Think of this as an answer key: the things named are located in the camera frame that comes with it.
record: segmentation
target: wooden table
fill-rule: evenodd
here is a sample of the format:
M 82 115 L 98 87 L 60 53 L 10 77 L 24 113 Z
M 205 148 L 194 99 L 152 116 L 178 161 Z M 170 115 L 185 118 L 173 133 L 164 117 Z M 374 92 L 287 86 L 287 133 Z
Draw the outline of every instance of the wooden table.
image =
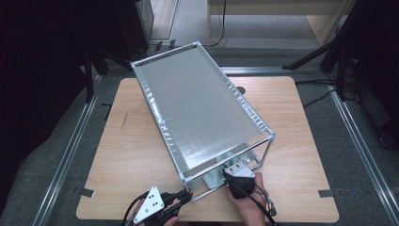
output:
M 292 78 L 233 77 L 245 97 L 277 134 L 264 166 L 264 187 L 276 205 L 277 222 L 335 222 L 329 189 L 311 129 Z M 76 215 L 82 219 L 122 219 L 133 199 L 157 185 L 160 192 L 183 187 L 134 78 L 121 81 Z M 225 188 L 185 205 L 180 221 L 241 221 Z
M 355 0 L 228 0 L 226 15 L 307 15 L 317 42 L 323 46 L 354 3 Z M 208 0 L 208 42 L 211 16 L 222 15 L 223 4 L 223 0 Z

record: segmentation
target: wooden tabletop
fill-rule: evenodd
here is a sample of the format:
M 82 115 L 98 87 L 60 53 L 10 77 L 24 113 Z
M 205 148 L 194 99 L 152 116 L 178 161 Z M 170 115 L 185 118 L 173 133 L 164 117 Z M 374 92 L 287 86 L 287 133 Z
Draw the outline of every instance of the wooden tabletop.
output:
M 263 167 L 264 187 L 278 214 L 276 222 L 335 222 L 333 198 L 320 198 L 329 189 L 311 129 L 291 77 L 233 77 L 235 86 L 277 134 Z M 134 78 L 120 82 L 76 215 L 82 219 L 123 219 L 129 204 L 158 186 L 174 193 L 183 186 L 168 149 Z M 226 198 L 225 188 L 186 204 L 180 221 L 241 221 Z

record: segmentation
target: hand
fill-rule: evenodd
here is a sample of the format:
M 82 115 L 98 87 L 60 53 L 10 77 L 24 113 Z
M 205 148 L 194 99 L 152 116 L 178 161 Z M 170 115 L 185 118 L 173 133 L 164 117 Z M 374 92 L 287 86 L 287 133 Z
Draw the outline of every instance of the hand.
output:
M 138 203 L 137 207 L 136 207 L 135 210 L 133 211 L 133 214 L 134 214 L 134 215 L 136 215 L 136 214 L 138 213 L 138 210 L 140 210 L 140 207 L 141 207 L 141 205 L 143 204 L 143 202 L 144 202 L 144 199 L 140 200 L 140 202 Z M 178 219 L 179 219 L 178 217 L 170 218 L 170 219 L 165 223 L 165 226 L 173 226 L 173 225 L 177 222 Z
M 252 193 L 252 198 L 257 202 L 260 202 L 263 206 L 266 206 L 266 201 L 262 198 L 262 192 L 268 196 L 266 189 L 263 187 L 263 177 L 260 172 L 255 174 L 255 191 Z M 247 226 L 258 226 L 265 225 L 264 223 L 264 213 L 261 209 L 252 201 L 250 198 L 246 197 L 244 199 L 235 199 L 228 187 L 226 187 L 228 199 L 234 203 L 237 207 L 238 213 L 241 219 Z

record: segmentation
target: metal tray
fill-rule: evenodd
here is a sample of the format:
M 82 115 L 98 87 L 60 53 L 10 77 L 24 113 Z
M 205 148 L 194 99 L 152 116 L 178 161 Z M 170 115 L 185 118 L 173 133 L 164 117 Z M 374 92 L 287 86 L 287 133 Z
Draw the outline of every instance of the metal tray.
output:
M 275 134 L 198 41 L 132 67 L 185 188 L 232 161 L 262 166 Z

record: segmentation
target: gray floor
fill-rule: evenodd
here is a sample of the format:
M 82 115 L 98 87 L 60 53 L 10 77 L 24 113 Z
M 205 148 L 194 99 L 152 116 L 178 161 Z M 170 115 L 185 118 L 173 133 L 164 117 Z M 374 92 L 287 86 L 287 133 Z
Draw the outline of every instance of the gray floor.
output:
M 188 1 L 181 0 L 181 6 L 184 6 L 185 3 L 188 3 Z M 202 27 L 206 23 L 191 17 L 185 17 L 185 13 L 188 13 L 188 9 L 184 10 L 184 12 L 178 11 L 173 29 L 173 37 L 176 39 L 177 44 L 183 45 L 195 40 L 205 43 L 206 36 L 203 34 L 203 29 L 206 26 L 205 28 Z M 189 22 L 188 24 L 182 24 L 182 21 L 180 21 L 182 15 Z M 284 29 L 279 24 L 275 28 L 269 28 L 270 30 L 280 29 L 279 38 L 276 38 L 276 40 L 281 40 L 281 42 L 269 43 L 266 41 L 267 44 L 259 45 L 257 43 L 253 46 L 246 46 L 248 43 L 253 43 L 252 40 L 241 39 L 242 42 L 239 42 L 239 39 L 237 39 L 237 42 L 235 42 L 233 33 L 227 33 L 228 40 L 223 48 L 219 46 L 218 48 L 207 50 L 220 67 L 261 67 L 289 64 L 318 47 L 314 38 L 311 38 L 309 26 L 303 22 L 298 23 L 301 25 L 297 24 L 295 26 L 294 38 L 290 38 L 293 35 L 292 31 L 285 30 L 286 27 L 292 27 L 291 24 L 283 25 Z M 247 33 L 247 35 L 257 37 L 257 34 L 251 36 L 252 34 Z M 305 39 L 309 39 L 309 42 L 299 41 L 296 43 L 296 39 L 302 39 L 300 37 L 307 37 Z M 320 60 L 320 57 L 316 58 L 307 65 L 317 66 Z M 88 120 L 87 128 L 77 147 L 76 154 L 66 180 L 59 191 L 59 196 L 56 199 L 47 225 L 120 224 L 120 221 L 113 220 L 81 220 L 75 215 L 80 198 L 79 194 L 76 193 L 76 188 L 83 187 L 86 182 L 91 162 L 104 129 L 104 118 L 109 109 L 109 106 L 102 104 L 113 103 L 122 78 L 134 77 L 133 73 L 126 72 L 116 64 L 110 64 L 110 67 L 110 74 L 107 77 L 102 77 L 102 85 L 97 90 L 97 103 Z M 323 78 L 320 73 L 287 73 L 287 75 L 291 75 L 295 81 Z M 327 92 L 327 87 L 325 86 L 301 85 L 297 88 L 303 104 Z M 85 91 L 83 90 L 64 115 L 52 136 L 22 163 L 14 187 L 9 193 L 8 206 L 2 214 L 0 225 L 32 224 L 85 106 L 84 101 Z M 399 169 L 399 152 L 382 149 L 375 130 L 367 120 L 361 106 L 355 102 L 349 102 L 348 104 L 366 143 L 375 157 L 375 161 L 385 175 L 391 189 L 397 191 L 399 182 L 396 174 Z M 306 107 L 305 112 L 328 182 L 332 189 L 341 193 L 341 197 L 335 198 L 340 219 L 337 223 L 331 225 L 391 225 L 331 97 L 328 96 Z M 283 223 L 283 225 L 301 224 Z
M 207 1 L 181 0 L 172 38 L 177 45 L 199 40 L 208 44 Z M 222 17 L 212 16 L 211 43 L 222 35 Z M 225 39 L 218 47 L 311 49 L 319 45 L 306 16 L 229 16 L 225 18 Z

